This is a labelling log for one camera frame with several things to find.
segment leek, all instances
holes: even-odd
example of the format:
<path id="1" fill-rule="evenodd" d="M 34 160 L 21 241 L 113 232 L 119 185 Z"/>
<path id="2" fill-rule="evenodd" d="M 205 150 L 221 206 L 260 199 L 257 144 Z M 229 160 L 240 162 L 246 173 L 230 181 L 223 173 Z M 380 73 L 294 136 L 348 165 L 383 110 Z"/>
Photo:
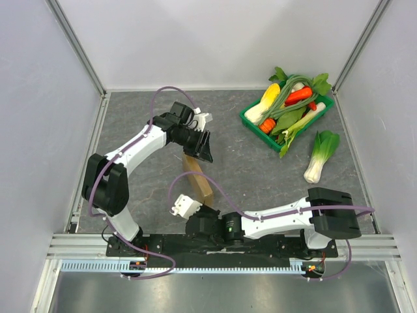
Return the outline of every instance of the leek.
<path id="1" fill-rule="evenodd" d="M 284 140 L 285 144 L 281 148 L 280 158 L 282 158 L 288 151 L 289 146 L 293 142 L 295 136 L 320 112 L 326 108 L 326 105 L 323 102 L 318 103 L 317 109 L 315 111 L 309 111 L 306 116 L 304 116 L 297 123 L 289 127 L 287 130 L 284 130 L 282 133 L 285 135 Z"/>

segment yellow squash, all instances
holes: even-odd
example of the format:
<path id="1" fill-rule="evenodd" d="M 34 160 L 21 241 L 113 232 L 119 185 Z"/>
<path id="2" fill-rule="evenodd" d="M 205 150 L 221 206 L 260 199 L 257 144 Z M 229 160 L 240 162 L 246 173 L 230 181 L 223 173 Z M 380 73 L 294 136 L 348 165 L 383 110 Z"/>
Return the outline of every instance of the yellow squash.
<path id="1" fill-rule="evenodd" d="M 273 83 L 263 94 L 260 103 L 245 112 L 245 117 L 257 125 L 262 118 L 262 113 L 271 107 L 276 97 L 280 94 L 280 91 L 280 86 L 277 83 Z"/>

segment carrot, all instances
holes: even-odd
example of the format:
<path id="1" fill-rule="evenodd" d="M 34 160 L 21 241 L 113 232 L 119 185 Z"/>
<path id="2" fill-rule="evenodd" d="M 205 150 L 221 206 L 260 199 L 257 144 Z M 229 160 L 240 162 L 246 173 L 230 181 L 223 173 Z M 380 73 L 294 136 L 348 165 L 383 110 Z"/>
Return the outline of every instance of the carrot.
<path id="1" fill-rule="evenodd" d="M 305 86 L 303 89 L 295 91 L 294 93 L 291 93 L 287 100 L 285 101 L 285 106 L 291 106 L 293 104 L 296 104 L 298 101 L 307 99 L 313 95 L 313 91 L 310 87 Z"/>
<path id="2" fill-rule="evenodd" d="M 317 110 L 317 105 L 314 101 L 311 101 L 307 106 L 313 111 Z"/>
<path id="3" fill-rule="evenodd" d="M 274 129 L 276 122 L 274 119 L 265 119 L 265 122 L 259 125 L 259 129 L 262 130 L 265 134 L 269 134 L 272 129 Z"/>

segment orange carrot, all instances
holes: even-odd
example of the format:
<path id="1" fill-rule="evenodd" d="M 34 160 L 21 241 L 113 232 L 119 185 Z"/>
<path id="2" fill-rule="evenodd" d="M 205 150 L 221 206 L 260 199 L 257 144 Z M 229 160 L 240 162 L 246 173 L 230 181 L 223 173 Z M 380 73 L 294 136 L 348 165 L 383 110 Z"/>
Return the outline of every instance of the orange carrot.
<path id="1" fill-rule="evenodd" d="M 305 86 L 301 90 L 297 90 L 294 93 L 291 93 L 287 100 L 285 101 L 285 106 L 291 106 L 293 104 L 296 104 L 298 101 L 307 99 L 313 95 L 313 91 L 310 87 Z"/>
<path id="2" fill-rule="evenodd" d="M 274 119 L 265 119 L 265 122 L 259 125 L 259 129 L 262 130 L 265 134 L 269 134 L 272 129 L 274 129 L 276 122 Z"/>

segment metal frame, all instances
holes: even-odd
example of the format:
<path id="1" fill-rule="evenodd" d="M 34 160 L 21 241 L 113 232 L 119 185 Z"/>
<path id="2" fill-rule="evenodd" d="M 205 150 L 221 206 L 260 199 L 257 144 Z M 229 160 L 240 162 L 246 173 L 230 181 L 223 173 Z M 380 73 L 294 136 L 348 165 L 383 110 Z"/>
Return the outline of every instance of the metal frame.
<path id="1" fill-rule="evenodd" d="M 73 47 L 76 55 L 78 56 L 81 64 L 86 69 L 90 79 L 92 80 L 97 91 L 102 95 L 102 101 L 100 103 L 100 109 L 98 111 L 97 119 L 94 124 L 94 128 L 91 134 L 91 140 L 85 157 L 85 162 L 83 164 L 82 172 L 85 171 L 87 157 L 95 152 L 98 139 L 100 137 L 102 125 L 104 122 L 104 117 L 106 115 L 107 107 L 109 104 L 110 94 L 107 93 L 104 86 L 102 85 L 99 77 L 97 76 L 89 58 L 87 57 L 81 43 L 79 42 L 77 36 L 72 29 L 68 18 L 58 0 L 46 0 L 47 4 L 50 6 L 51 11 L 55 15 L 58 23 L 60 24 L 62 30 L 64 31 L 68 41 Z M 336 100 L 336 105 L 342 120 L 343 129 L 347 135 L 349 149 L 351 150 L 355 167 L 358 172 L 360 184 L 362 191 L 364 193 L 366 203 L 368 205 L 372 204 L 372 199 L 369 197 L 366 188 L 366 182 L 364 181 L 363 171 L 358 161 L 356 148 L 353 141 L 349 136 L 349 129 L 347 128 L 346 122 L 343 118 L 343 112 L 340 108 L 338 101 L 338 91 L 343 85 L 346 77 L 349 75 L 354 64 L 362 53 L 366 43 L 373 31 L 375 30 L 378 22 L 380 21 L 382 15 L 386 11 L 386 8 L 390 4 L 391 0 L 380 0 L 374 12 L 372 13 L 367 25 L 365 26 L 358 42 L 355 44 L 347 62 L 345 63 L 339 77 L 337 78 L 334 87 L 334 98 Z M 83 199 L 81 197 L 81 186 L 82 186 L 82 174 L 80 175 L 80 180 L 76 192 L 72 198 L 71 210 L 68 214 L 68 224 L 64 229 L 64 232 L 76 231 L 73 229 L 74 225 L 78 225 L 79 213 L 83 204 Z M 376 224 L 375 218 L 373 219 L 375 229 L 379 233 L 378 226 Z M 401 262 L 401 256 L 399 255 L 397 246 L 395 244 L 394 238 L 391 235 L 364 235 L 359 239 L 353 239 L 350 241 L 352 246 L 352 260 L 353 261 L 385 261 L 386 268 L 389 273 L 390 282 L 397 299 L 397 303 L 401 312 L 417 312 L 415 307 L 414 299 L 411 296 L 411 292 L 408 289 L 408 285 L 404 280 L 404 277 L 407 277 L 404 272 L 403 264 Z M 328 261 L 345 261 L 347 256 L 347 249 L 345 241 L 337 241 L 339 247 L 339 257 L 336 259 L 328 259 Z M 107 258 L 106 255 L 106 243 L 102 240 L 101 235 L 87 235 L 87 234 L 56 234 L 51 240 L 50 249 L 48 250 L 48 255 L 46 257 L 46 262 L 42 276 L 36 291 L 35 299 L 33 301 L 33 306 L 31 312 L 40 313 L 48 312 L 51 306 L 51 301 L 53 293 L 55 291 L 56 284 L 58 282 L 58 276 L 64 264 L 64 270 L 66 268 L 71 268 L 76 270 L 76 268 L 71 267 L 68 260 L 71 260 L 72 264 L 77 264 L 78 261 L 83 263 L 83 261 L 89 261 L 90 264 L 116 264 L 121 263 L 125 260 L 120 258 Z M 96 271 L 106 271 L 106 267 L 99 267 Z"/>
<path id="2" fill-rule="evenodd" d="M 371 18 L 362 31 L 362 34 L 360 35 L 349 58 L 347 59 L 345 66 L 342 68 L 339 77 L 336 79 L 336 82 L 333 85 L 334 93 L 337 93 L 340 90 L 343 82 L 345 82 L 347 75 L 349 75 L 351 72 L 352 67 L 356 63 L 356 60 L 359 58 L 359 55 L 362 53 L 362 50 L 364 49 L 369 38 L 371 38 L 374 29 L 376 28 L 379 20 L 381 19 L 390 2 L 391 0 L 380 0 L 378 2 L 377 7 L 373 11 Z"/>
<path id="3" fill-rule="evenodd" d="M 84 69 L 87 71 L 93 85 L 96 87 L 98 93 L 101 95 L 106 94 L 106 89 L 104 88 L 100 78 L 98 77 L 96 71 L 94 70 L 87 54 L 85 53 L 83 46 L 79 42 L 73 28 L 71 27 L 68 18 L 66 17 L 62 6 L 59 4 L 58 0 L 46 0 L 47 4 L 51 8 L 51 11 L 55 18 L 58 21 L 58 24 L 61 26 L 62 30 L 64 31 L 65 36 L 67 37 L 68 41 L 74 52 L 76 53 L 79 61 L 83 65 Z"/>
<path id="4" fill-rule="evenodd" d="M 390 282 L 393 287 L 401 312 L 410 313 L 413 311 L 413 302 L 410 293 L 403 281 L 401 256 L 397 249 L 392 235 L 363 235 L 361 238 L 351 239 L 352 261 L 370 262 L 385 261 L 389 272 Z M 328 258 L 327 261 L 344 262 L 347 259 L 347 246 L 345 241 L 336 241 L 339 250 L 339 257 Z M 48 312 L 53 299 L 53 293 L 58 282 L 59 273 L 62 271 L 72 272 L 119 272 L 119 268 L 126 268 L 129 261 L 143 261 L 139 258 L 116 258 L 106 257 L 107 243 L 102 239 L 101 234 L 55 234 L 46 257 L 46 263 L 40 279 L 38 290 L 31 312 Z M 236 269 L 234 273 L 266 273 L 266 274 L 296 274 L 302 263 L 300 260 L 291 259 L 291 268 L 288 271 L 281 269 L 241 270 Z M 225 271 L 207 271 L 207 269 L 185 269 L 178 273 L 222 273 Z"/>
<path id="5" fill-rule="evenodd" d="M 75 193 L 72 195 L 71 199 L 71 206 L 70 210 L 67 215 L 67 223 L 64 228 L 64 233 L 66 232 L 77 232 L 78 230 L 78 222 L 79 222 L 79 216 L 81 214 L 81 208 L 83 206 L 83 197 L 81 197 L 81 189 L 83 186 L 83 177 L 85 173 L 85 169 L 87 167 L 87 161 L 88 157 L 92 155 L 94 152 L 96 152 L 97 145 L 98 145 L 98 139 L 100 138 L 100 134 L 102 132 L 104 119 L 106 117 L 107 108 L 109 106 L 111 93 L 107 93 L 104 97 L 102 97 L 102 100 L 100 102 L 100 107 L 97 112 L 96 121 L 94 122 L 93 131 L 90 135 L 90 141 L 89 146 L 87 148 L 87 152 L 85 154 L 85 158 L 83 161 L 83 168 L 81 170 L 81 173 L 79 175 L 79 180 L 77 184 L 77 188 Z"/>

